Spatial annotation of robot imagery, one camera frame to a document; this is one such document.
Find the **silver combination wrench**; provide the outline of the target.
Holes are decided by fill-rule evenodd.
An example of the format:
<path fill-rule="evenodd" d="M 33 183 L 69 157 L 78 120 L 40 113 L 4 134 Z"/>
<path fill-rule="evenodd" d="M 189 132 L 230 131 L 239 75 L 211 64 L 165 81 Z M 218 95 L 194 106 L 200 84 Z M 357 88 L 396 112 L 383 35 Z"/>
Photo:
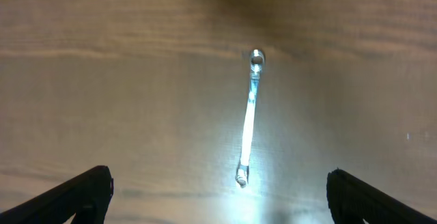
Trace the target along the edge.
<path fill-rule="evenodd" d="M 253 129 L 255 121 L 255 109 L 257 103 L 257 93 L 262 71 L 266 63 L 264 52 L 260 49 L 253 49 L 250 57 L 249 93 L 246 104 L 246 112 L 242 130 L 242 143 L 240 160 L 236 170 L 236 184 L 240 188 L 245 188 L 249 184 L 249 165 L 251 146 L 253 142 Z"/>

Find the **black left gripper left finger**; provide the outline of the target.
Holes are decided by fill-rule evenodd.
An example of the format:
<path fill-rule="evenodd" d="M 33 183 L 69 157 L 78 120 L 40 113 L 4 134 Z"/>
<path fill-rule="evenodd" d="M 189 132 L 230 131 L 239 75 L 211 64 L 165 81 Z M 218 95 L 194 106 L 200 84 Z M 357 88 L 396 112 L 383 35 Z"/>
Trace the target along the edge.
<path fill-rule="evenodd" d="M 1 213 L 9 224 L 73 223 L 103 224 L 113 196 L 113 178 L 99 165 L 51 190 Z"/>

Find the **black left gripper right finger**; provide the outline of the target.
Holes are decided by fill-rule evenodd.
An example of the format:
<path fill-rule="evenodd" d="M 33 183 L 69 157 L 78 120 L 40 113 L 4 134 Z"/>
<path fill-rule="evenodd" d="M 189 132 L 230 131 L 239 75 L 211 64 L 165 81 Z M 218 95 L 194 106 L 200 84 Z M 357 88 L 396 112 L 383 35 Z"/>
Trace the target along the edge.
<path fill-rule="evenodd" d="M 326 197 L 335 224 L 436 224 L 342 169 L 328 174 Z"/>

